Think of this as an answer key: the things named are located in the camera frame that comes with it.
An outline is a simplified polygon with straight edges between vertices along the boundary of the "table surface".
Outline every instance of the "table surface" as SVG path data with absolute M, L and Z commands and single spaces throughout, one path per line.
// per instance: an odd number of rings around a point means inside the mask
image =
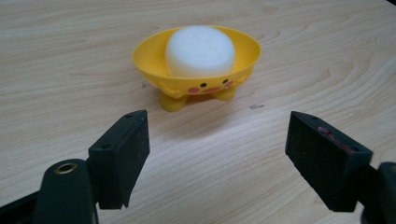
M 290 111 L 320 117 L 396 161 L 396 7 L 385 0 L 0 2 L 0 205 L 39 189 L 57 161 L 147 109 L 151 153 L 130 206 L 101 223 L 360 223 L 333 213 L 285 155 Z M 176 113 L 139 75 L 145 37 L 232 27 L 262 55 L 235 97 Z

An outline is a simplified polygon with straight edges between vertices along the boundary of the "white sponge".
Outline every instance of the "white sponge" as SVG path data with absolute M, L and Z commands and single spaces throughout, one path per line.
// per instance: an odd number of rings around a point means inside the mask
M 195 25 L 172 34 L 165 59 L 171 77 L 221 76 L 232 72 L 235 50 L 222 31 Z

